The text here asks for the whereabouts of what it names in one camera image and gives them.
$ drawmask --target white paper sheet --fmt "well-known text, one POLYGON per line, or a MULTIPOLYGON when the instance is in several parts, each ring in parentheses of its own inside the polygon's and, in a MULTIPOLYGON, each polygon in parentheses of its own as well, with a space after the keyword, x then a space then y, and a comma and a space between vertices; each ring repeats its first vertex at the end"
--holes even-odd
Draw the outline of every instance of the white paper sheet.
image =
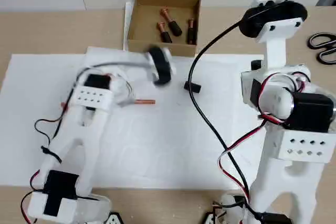
MULTIPOLYGON (((59 115, 60 102, 66 99, 84 62, 111 61, 115 56, 109 49, 89 48, 86 58, 83 55, 12 57, 0 95, 1 185, 28 185, 29 177, 43 160, 40 146, 46 143, 34 131, 34 121, 59 115)), ((228 143, 257 123, 256 113, 243 105, 239 93, 239 73, 256 58, 260 56, 205 56, 195 69, 194 82, 202 85, 197 100, 228 143)), ((174 62, 177 75, 167 88, 156 89, 144 81, 131 82, 137 97, 156 99, 156 105, 130 105, 113 112, 102 140, 95 186, 234 188, 216 165, 221 145, 193 108, 188 92, 183 90, 191 59, 174 57, 174 62)), ((42 128, 49 133, 54 130, 51 124, 42 128)), ((251 150, 261 150, 258 136, 235 152, 249 181, 255 176, 259 159, 251 150)), ((64 160, 62 169, 75 172, 83 160, 78 148, 64 160)), ((232 169, 226 159, 223 163, 232 169)))

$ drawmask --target table surface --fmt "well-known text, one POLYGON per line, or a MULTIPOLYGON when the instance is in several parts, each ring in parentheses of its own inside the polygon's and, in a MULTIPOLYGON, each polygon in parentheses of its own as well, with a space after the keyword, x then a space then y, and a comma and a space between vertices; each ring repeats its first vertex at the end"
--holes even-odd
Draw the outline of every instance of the table surface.
MULTIPOLYGON (((239 7, 201 8, 198 50, 239 20, 244 11, 239 7)), ((315 58, 317 52, 306 46, 307 38, 313 33, 336 33, 336 8, 310 7, 308 13, 303 27, 287 41, 287 61, 305 63, 315 84, 336 93, 334 66, 319 64, 315 58)), ((11 54, 84 54, 88 46, 122 49, 123 21, 123 10, 0 13, 0 80, 5 76, 11 54)), ((261 54, 263 47, 236 29, 209 52, 261 54)), ((312 223, 336 221, 335 184, 336 155, 325 166, 312 223)), ((19 203, 26 192, 28 188, 0 186, 1 223, 24 222, 19 203)), ((124 223, 157 224, 199 223, 205 211, 211 209, 212 200, 222 194, 216 190, 96 189, 94 192, 112 199, 114 210, 121 213, 124 223)), ((280 196, 275 205, 287 212, 290 196, 280 196)))

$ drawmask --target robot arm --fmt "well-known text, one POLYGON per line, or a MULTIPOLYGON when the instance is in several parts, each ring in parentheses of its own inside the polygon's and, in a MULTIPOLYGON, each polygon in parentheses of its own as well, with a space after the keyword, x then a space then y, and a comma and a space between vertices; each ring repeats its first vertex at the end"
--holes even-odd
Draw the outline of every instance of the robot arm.
MULTIPOLYGON (((268 121, 257 177, 250 188, 250 206, 266 212, 280 194, 288 192, 294 199, 290 219, 274 215, 273 222, 265 223, 309 224, 324 164, 330 161, 336 144, 335 134, 329 132, 336 99, 310 82, 306 66, 286 66, 285 40, 299 29, 307 11, 298 3, 281 1, 283 7, 240 27, 244 35, 266 43, 264 60, 258 67, 253 62, 253 70, 241 74, 244 103, 268 121)), ((266 0, 254 3, 257 7, 249 9, 247 16, 274 5, 266 0)), ((252 223, 260 222, 249 213, 244 224, 252 223)))
MULTIPOLYGON (((99 66, 126 65, 143 67, 156 86, 170 82, 174 69, 167 49, 153 47, 146 54, 148 62, 108 62, 99 66)), ((38 219, 58 223, 105 221, 111 202, 104 196, 91 195, 92 178, 99 156, 100 140, 111 108, 116 106, 114 79, 105 74, 92 73, 86 68, 78 76, 67 102, 67 112, 57 136, 48 146, 34 184, 41 189, 32 194, 28 214, 38 219), (85 163, 79 175, 55 170, 68 152, 82 145, 85 163)))

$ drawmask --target scissors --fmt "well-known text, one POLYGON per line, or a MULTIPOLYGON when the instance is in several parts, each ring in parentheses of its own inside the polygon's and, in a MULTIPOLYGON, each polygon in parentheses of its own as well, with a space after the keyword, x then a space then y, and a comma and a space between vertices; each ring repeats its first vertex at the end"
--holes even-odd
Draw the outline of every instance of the scissors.
POLYGON ((324 58, 326 55, 330 55, 333 52, 336 52, 336 34, 332 34, 332 33, 317 33, 317 34, 314 34, 308 39, 307 46, 310 49, 325 48, 324 51, 317 54, 316 59, 320 63, 325 64, 325 65, 335 65, 336 64, 336 60, 326 60, 324 58), (319 44, 314 44, 313 40, 318 38, 318 37, 329 38, 329 40, 326 41, 326 42, 319 43, 319 44))

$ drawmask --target cardboard box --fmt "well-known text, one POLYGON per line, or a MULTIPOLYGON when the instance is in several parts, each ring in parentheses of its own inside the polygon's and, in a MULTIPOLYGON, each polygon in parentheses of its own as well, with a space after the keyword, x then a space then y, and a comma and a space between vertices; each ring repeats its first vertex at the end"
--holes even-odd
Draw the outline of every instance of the cardboard box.
POLYGON ((168 47, 174 56, 194 57, 197 46, 197 28, 201 0, 135 0, 127 36, 130 51, 145 52, 150 45, 168 47), (169 14, 182 30, 182 35, 175 37, 167 21, 160 14, 161 8, 169 9, 169 14), (196 44, 187 43, 188 20, 195 19, 196 44), (173 43, 163 43, 157 29, 158 22, 166 23, 166 31, 173 43))

